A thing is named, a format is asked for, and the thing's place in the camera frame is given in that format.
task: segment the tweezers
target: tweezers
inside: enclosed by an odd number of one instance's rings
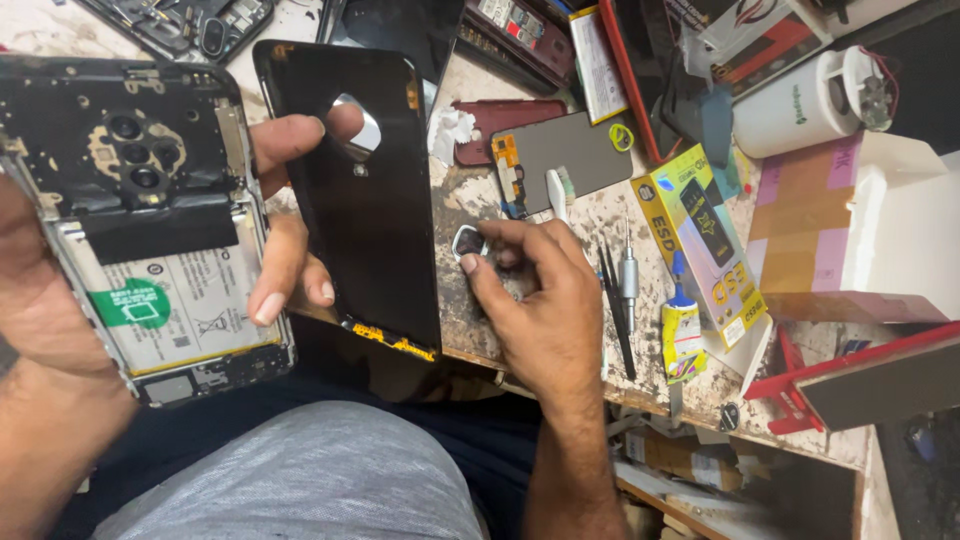
[[[620,341],[620,352],[623,355],[623,367],[627,371],[627,379],[636,380],[634,353],[630,347],[630,333],[627,331],[626,315],[623,313],[623,302],[620,299],[620,285],[613,271],[616,267],[613,265],[613,257],[610,255],[610,245],[604,242],[604,247],[607,248],[607,258],[604,259],[604,253],[600,246],[597,246],[597,254],[600,256],[600,270],[603,272],[603,285],[607,290],[607,302],[610,303],[610,311],[613,315],[613,327],[616,329],[616,337]]]

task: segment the hand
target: hand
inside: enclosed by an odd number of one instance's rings
[[[336,124],[332,132],[349,137],[363,127],[363,116],[356,108],[334,108],[327,120],[331,126]],[[313,149],[324,136],[324,126],[316,118],[293,115],[254,126],[251,134],[263,194],[270,197],[287,182],[283,163]],[[306,254],[306,228],[300,218],[274,216],[271,225],[263,273],[248,303],[251,317],[263,324],[276,320],[298,279],[303,279],[311,302],[332,305],[329,275]],[[278,301],[275,294],[283,295],[283,300]],[[28,361],[53,368],[67,379],[114,385],[120,381],[116,366],[45,247],[33,204],[3,175],[0,333]]]
[[[517,302],[484,258],[470,254],[460,259],[507,363],[548,418],[585,408],[592,412],[603,403],[603,301],[580,240],[559,219],[542,225],[481,221],[477,229],[489,242],[502,245],[497,255],[501,266],[513,266],[526,256],[540,277],[541,290]]]
[[[353,104],[338,105],[326,116],[330,134],[350,140],[363,129],[363,112]],[[315,116],[291,114],[253,126],[257,178],[263,198],[269,199],[287,185],[284,166],[313,150],[324,138],[324,124]],[[272,214],[270,235],[263,250],[263,271],[247,301],[247,314],[255,324],[274,323],[294,287],[300,282],[307,299],[317,306],[333,306],[333,283],[326,267],[306,251],[307,230],[300,216]]]

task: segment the glue tube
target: glue tube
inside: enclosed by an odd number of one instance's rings
[[[692,379],[707,368],[704,338],[700,334],[700,309],[695,300],[684,295],[680,278],[684,274],[684,252],[673,255],[673,298],[663,305],[663,369],[666,383]]]

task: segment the white toothbrush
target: white toothbrush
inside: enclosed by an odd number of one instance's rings
[[[557,219],[570,225],[570,222],[566,220],[564,183],[560,181],[560,175],[557,174],[555,169],[546,171],[546,194],[550,198],[550,205],[553,207],[553,213],[557,215]]]

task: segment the black phone back cover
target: black phone back cover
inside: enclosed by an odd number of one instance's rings
[[[323,120],[346,93],[377,122],[380,144],[362,163],[328,131],[287,171],[338,313],[439,351],[423,92],[413,63],[392,51],[279,40],[257,42],[253,60],[274,117]]]

